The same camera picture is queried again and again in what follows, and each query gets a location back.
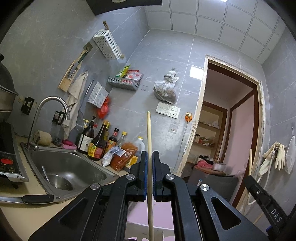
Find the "chrome kitchen faucet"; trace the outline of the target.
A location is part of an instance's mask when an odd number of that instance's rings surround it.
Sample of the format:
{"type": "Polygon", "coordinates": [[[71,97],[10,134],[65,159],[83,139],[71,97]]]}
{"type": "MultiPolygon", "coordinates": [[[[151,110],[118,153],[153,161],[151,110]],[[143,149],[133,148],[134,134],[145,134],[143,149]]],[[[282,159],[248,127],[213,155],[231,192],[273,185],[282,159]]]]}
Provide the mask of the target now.
{"type": "Polygon", "coordinates": [[[37,150],[38,149],[38,145],[33,142],[33,135],[34,135],[35,127],[36,127],[36,125],[38,123],[40,115],[42,117],[42,120],[45,121],[46,124],[49,123],[49,121],[47,119],[45,119],[45,115],[41,114],[41,112],[42,112],[42,109],[43,109],[44,105],[46,105],[50,101],[56,101],[56,102],[60,103],[60,105],[62,105],[62,107],[64,109],[64,112],[66,114],[65,119],[66,120],[70,119],[69,107],[67,106],[64,99],[62,99],[61,97],[58,97],[58,96],[48,96],[48,97],[44,98],[39,103],[39,105],[37,107],[37,110],[36,110],[32,125],[31,125],[31,130],[30,130],[28,141],[27,141],[27,144],[26,144],[26,149],[27,150],[37,150]]]}

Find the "white plastic utensil basket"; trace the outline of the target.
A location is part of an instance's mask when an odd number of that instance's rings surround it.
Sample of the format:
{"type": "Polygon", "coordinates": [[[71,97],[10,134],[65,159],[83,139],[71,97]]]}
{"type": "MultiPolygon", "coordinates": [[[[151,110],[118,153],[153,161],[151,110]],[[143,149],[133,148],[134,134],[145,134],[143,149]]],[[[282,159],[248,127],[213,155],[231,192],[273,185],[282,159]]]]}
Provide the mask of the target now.
{"type": "MultiPolygon", "coordinates": [[[[128,222],[125,229],[125,239],[149,240],[149,227],[139,223],[128,222]]],[[[154,227],[154,240],[175,240],[174,230],[154,227]]]]}

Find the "dark grey cabinet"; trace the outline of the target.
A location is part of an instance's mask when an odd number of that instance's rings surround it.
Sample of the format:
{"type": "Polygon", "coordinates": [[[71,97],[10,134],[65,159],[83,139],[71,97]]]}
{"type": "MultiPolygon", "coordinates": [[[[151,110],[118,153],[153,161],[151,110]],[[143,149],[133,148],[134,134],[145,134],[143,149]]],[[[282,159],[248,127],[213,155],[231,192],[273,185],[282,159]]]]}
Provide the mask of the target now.
{"type": "Polygon", "coordinates": [[[225,200],[230,201],[238,184],[238,178],[209,168],[197,167],[192,169],[188,183],[195,186],[207,184],[225,200]]]}

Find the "steel bowl in sink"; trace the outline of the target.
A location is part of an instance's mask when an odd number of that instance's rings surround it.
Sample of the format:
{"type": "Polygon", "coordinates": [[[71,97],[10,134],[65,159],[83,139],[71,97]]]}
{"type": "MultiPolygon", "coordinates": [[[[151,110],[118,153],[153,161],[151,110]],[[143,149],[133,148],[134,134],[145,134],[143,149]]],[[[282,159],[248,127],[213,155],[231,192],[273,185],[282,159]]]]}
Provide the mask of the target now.
{"type": "Polygon", "coordinates": [[[56,174],[48,174],[47,175],[48,182],[55,188],[65,191],[72,191],[72,184],[66,180],[65,178],[56,175],[56,174]]]}

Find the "stainless steel sink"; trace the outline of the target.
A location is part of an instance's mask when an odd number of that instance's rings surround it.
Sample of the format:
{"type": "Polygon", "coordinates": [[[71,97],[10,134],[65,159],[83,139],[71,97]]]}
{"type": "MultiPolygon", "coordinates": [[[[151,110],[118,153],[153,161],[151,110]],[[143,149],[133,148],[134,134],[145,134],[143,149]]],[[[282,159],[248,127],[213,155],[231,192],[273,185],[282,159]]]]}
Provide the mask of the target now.
{"type": "Polygon", "coordinates": [[[52,147],[27,150],[25,143],[21,143],[21,147],[38,182],[46,193],[60,197],[59,202],[76,197],[93,183],[104,186],[119,177],[76,150],[52,147]],[[65,178],[72,184],[73,190],[65,191],[53,187],[47,180],[48,174],[65,178]]]}

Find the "orange spice bag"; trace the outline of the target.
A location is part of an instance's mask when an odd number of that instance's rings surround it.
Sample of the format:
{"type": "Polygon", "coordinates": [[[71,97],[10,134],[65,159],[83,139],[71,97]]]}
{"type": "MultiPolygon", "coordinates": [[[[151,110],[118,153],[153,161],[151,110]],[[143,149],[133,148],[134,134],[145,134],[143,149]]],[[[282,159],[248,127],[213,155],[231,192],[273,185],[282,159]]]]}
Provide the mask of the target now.
{"type": "Polygon", "coordinates": [[[137,150],[138,147],[131,142],[122,144],[121,149],[114,154],[111,160],[111,168],[119,172],[137,152],[137,150]]]}

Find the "hanging clear bag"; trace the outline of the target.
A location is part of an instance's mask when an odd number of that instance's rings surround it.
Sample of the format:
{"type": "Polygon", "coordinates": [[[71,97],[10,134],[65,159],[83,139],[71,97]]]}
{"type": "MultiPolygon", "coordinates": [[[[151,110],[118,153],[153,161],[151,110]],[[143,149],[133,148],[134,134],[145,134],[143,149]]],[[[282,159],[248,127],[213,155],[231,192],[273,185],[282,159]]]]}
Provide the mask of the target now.
{"type": "Polygon", "coordinates": [[[296,157],[296,143],[295,143],[295,134],[294,128],[292,126],[292,138],[287,148],[287,153],[285,155],[285,172],[289,175],[292,172],[296,157]]]}

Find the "soy sauce bottle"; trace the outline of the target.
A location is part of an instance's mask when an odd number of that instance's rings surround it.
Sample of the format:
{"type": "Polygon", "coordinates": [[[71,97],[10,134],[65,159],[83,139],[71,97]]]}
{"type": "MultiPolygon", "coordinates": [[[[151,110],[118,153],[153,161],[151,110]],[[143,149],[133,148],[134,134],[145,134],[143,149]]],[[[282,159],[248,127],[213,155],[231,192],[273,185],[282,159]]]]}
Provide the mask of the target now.
{"type": "Polygon", "coordinates": [[[89,144],[87,154],[88,157],[93,161],[99,161],[103,156],[103,152],[106,146],[106,140],[104,139],[104,137],[108,123],[109,121],[107,120],[103,121],[97,136],[89,144]]]}

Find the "white rubber gloves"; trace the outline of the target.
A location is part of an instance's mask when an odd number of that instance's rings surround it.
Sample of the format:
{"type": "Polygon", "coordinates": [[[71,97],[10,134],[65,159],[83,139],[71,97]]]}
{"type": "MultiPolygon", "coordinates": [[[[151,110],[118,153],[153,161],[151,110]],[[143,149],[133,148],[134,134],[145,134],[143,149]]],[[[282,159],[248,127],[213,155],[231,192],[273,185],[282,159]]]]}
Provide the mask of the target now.
{"type": "Polygon", "coordinates": [[[285,146],[279,142],[275,142],[269,150],[263,154],[264,161],[259,168],[259,176],[263,176],[268,172],[271,161],[274,159],[274,168],[278,171],[284,169],[285,166],[285,146]]]}

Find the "small dark sauce bottle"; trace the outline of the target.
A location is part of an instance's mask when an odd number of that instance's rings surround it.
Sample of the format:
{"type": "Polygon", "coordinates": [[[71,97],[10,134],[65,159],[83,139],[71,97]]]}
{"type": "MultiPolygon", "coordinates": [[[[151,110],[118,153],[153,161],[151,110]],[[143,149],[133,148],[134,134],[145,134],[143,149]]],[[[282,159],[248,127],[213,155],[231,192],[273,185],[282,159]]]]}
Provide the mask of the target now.
{"type": "Polygon", "coordinates": [[[112,147],[114,147],[116,145],[118,131],[119,131],[119,129],[118,128],[115,128],[112,136],[109,137],[108,142],[107,142],[107,146],[106,146],[107,147],[107,149],[106,149],[107,151],[109,151],[112,147]]]}

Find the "dark wine bottle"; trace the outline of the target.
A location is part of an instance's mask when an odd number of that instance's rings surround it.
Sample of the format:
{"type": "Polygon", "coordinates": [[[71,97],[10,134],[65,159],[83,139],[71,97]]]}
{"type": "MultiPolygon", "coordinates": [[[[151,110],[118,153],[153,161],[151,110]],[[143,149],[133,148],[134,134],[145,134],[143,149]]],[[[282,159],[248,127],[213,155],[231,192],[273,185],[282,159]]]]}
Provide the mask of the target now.
{"type": "Polygon", "coordinates": [[[89,144],[91,143],[91,141],[94,138],[95,119],[96,119],[96,117],[93,116],[92,121],[89,123],[88,126],[86,126],[86,128],[84,128],[84,130],[81,133],[81,136],[80,136],[80,139],[78,142],[78,146],[77,146],[77,150],[83,154],[87,154],[89,144]]]}

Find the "cooking oil jug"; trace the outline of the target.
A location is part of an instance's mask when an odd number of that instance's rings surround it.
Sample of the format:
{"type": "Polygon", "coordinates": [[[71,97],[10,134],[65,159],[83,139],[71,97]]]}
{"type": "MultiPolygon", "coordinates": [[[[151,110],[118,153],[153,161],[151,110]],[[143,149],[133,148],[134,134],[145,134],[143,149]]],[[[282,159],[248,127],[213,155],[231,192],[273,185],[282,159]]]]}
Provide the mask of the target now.
{"type": "Polygon", "coordinates": [[[138,136],[138,139],[134,142],[134,144],[136,145],[136,147],[138,149],[137,149],[136,153],[132,156],[132,158],[126,163],[126,165],[124,167],[124,170],[126,172],[130,171],[130,168],[133,164],[136,164],[140,161],[142,151],[145,150],[143,137],[138,136]]]}

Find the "induction cooktop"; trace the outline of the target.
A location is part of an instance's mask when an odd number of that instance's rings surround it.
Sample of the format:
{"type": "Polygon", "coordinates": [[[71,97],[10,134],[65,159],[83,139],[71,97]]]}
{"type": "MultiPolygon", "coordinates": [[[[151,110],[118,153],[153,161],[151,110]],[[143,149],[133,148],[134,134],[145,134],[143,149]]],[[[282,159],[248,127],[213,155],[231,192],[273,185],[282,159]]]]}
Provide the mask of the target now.
{"type": "Polygon", "coordinates": [[[29,177],[23,166],[14,129],[1,121],[1,182],[24,183],[29,177]]]}

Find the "red plastic bag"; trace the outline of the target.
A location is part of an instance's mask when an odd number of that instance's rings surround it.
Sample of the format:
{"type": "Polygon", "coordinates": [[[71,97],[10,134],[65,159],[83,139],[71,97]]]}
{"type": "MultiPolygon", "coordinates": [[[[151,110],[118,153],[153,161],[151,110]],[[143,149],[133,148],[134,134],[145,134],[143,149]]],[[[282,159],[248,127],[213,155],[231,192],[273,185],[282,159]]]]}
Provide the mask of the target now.
{"type": "Polygon", "coordinates": [[[96,112],[97,112],[97,117],[99,119],[104,119],[107,116],[109,112],[109,103],[110,103],[110,98],[107,97],[104,103],[102,104],[101,108],[97,109],[96,112]]]}

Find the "hanging plastic bag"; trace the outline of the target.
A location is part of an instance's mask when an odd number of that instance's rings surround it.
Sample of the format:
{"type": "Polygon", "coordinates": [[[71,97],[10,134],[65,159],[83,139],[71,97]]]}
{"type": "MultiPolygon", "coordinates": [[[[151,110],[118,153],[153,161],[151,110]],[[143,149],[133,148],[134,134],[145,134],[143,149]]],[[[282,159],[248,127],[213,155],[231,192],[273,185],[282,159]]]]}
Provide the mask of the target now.
{"type": "Polygon", "coordinates": [[[176,82],[179,79],[180,78],[177,77],[177,72],[173,67],[164,75],[162,80],[156,80],[154,82],[154,94],[157,99],[169,104],[175,104],[177,100],[177,94],[174,88],[176,82]]]}

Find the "hanging beige towel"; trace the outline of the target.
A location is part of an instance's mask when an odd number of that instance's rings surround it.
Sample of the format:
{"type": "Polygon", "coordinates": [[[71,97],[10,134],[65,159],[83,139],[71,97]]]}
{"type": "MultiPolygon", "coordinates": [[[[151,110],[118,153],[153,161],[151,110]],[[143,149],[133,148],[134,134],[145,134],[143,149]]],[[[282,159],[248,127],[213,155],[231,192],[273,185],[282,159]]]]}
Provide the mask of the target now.
{"type": "Polygon", "coordinates": [[[85,88],[86,80],[88,77],[88,71],[81,73],[70,85],[68,89],[68,98],[66,100],[69,108],[70,118],[64,120],[62,128],[64,130],[63,139],[69,138],[70,132],[74,129],[78,117],[78,111],[80,106],[81,97],[85,88]]]}

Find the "wooden cutting board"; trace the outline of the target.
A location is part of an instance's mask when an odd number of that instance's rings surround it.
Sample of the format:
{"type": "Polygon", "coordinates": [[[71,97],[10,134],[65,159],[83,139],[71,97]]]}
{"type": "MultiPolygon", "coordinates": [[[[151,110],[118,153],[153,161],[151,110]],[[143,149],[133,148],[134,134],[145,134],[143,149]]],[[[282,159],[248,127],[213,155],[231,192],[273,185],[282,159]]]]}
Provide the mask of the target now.
{"type": "Polygon", "coordinates": [[[58,88],[67,92],[74,77],[76,76],[77,72],[81,68],[82,61],[86,57],[86,55],[92,50],[93,46],[90,42],[87,42],[83,47],[83,51],[81,52],[80,56],[72,62],[69,66],[68,70],[66,71],[65,75],[63,76],[58,88]]]}

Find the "steel cooking pot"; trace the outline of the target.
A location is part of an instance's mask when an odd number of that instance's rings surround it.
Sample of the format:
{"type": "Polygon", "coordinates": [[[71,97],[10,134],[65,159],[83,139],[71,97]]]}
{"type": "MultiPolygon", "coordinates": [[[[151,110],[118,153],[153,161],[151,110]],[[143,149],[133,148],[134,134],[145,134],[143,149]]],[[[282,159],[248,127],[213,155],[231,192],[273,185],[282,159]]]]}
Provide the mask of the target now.
{"type": "Polygon", "coordinates": [[[0,63],[0,110],[1,110],[1,121],[6,121],[11,115],[14,107],[14,101],[18,96],[15,91],[13,79],[8,69],[3,65],[4,60],[3,54],[1,54],[0,63]]]}

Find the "black range hood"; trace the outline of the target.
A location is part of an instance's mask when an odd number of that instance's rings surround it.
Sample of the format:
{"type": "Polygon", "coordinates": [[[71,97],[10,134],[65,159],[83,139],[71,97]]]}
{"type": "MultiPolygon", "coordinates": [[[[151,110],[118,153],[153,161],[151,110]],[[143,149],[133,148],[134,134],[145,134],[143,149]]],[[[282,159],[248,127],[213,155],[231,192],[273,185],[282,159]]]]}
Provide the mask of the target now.
{"type": "Polygon", "coordinates": [[[127,1],[104,1],[104,0],[86,0],[93,14],[100,15],[109,11],[118,9],[132,8],[138,6],[162,6],[162,0],[127,0],[127,1]]]}

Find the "wooden door frame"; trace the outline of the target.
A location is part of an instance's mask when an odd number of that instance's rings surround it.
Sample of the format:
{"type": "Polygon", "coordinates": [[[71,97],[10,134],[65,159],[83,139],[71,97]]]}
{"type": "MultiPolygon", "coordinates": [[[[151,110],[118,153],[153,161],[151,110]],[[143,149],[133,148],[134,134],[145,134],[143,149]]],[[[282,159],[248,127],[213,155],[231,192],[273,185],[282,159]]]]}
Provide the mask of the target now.
{"type": "Polygon", "coordinates": [[[218,59],[206,57],[204,64],[189,69],[191,78],[201,80],[201,100],[177,174],[184,172],[193,147],[199,147],[200,154],[211,150],[214,162],[225,164],[225,173],[238,178],[230,199],[236,207],[246,194],[243,178],[248,175],[249,150],[253,171],[262,145],[263,88],[253,76],[218,59]]]}

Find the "black handled kitchen knife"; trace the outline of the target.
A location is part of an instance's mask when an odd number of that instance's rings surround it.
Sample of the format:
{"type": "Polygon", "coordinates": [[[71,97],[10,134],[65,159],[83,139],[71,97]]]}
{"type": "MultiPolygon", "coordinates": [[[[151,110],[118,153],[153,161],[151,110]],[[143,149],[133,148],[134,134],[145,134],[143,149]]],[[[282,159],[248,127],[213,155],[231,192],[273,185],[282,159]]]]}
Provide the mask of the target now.
{"type": "Polygon", "coordinates": [[[13,204],[51,204],[60,201],[60,197],[52,194],[40,194],[40,195],[25,195],[22,197],[5,197],[1,196],[1,203],[13,203],[13,204]]]}

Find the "orange wall hook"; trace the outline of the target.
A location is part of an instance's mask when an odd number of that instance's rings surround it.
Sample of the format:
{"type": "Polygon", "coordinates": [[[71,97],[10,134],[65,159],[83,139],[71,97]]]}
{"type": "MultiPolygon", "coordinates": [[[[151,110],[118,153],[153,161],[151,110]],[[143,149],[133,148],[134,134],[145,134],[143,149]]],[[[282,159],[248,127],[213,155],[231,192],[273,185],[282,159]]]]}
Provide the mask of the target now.
{"type": "Polygon", "coordinates": [[[192,119],[193,119],[192,113],[186,112],[186,114],[185,114],[185,121],[189,123],[189,122],[192,121],[192,119]]]}

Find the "white wall socket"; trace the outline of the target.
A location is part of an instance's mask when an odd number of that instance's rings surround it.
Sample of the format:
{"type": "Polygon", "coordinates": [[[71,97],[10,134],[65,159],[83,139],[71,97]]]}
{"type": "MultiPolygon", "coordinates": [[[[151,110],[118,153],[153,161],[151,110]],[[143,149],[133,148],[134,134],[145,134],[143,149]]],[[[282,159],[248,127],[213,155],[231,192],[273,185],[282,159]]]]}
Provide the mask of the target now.
{"type": "Polygon", "coordinates": [[[156,107],[156,113],[178,119],[181,109],[163,102],[159,102],[156,107]]]}

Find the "small white wall rack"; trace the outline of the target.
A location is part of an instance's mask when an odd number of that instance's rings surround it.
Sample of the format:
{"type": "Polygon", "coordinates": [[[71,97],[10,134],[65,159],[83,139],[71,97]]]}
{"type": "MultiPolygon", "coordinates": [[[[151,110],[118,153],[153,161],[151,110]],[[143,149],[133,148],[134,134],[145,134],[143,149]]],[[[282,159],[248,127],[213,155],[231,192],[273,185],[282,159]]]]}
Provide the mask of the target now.
{"type": "Polygon", "coordinates": [[[107,90],[99,82],[96,82],[87,102],[101,108],[108,95],[107,90]]]}

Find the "grey wall spice shelf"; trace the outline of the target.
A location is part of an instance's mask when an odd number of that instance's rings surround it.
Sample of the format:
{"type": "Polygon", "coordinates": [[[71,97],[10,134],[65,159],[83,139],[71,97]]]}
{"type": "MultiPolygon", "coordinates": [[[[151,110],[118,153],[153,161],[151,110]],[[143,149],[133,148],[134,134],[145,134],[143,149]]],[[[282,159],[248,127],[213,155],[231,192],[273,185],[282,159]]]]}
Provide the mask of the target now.
{"type": "Polygon", "coordinates": [[[143,77],[142,73],[137,73],[136,75],[132,75],[130,78],[121,77],[121,76],[110,76],[107,82],[113,87],[137,91],[140,86],[140,81],[142,77],[143,77]]]}

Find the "white wall basket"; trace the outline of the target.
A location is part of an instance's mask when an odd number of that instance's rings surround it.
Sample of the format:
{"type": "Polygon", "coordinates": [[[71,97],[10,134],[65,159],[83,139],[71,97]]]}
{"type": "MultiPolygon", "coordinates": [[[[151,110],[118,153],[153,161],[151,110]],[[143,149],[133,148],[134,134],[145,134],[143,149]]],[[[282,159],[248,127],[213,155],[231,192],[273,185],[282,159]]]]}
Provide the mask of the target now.
{"type": "Polygon", "coordinates": [[[118,44],[116,43],[106,21],[103,21],[104,29],[100,29],[93,37],[97,47],[100,49],[104,57],[108,60],[123,59],[125,56],[122,54],[118,44]]]}

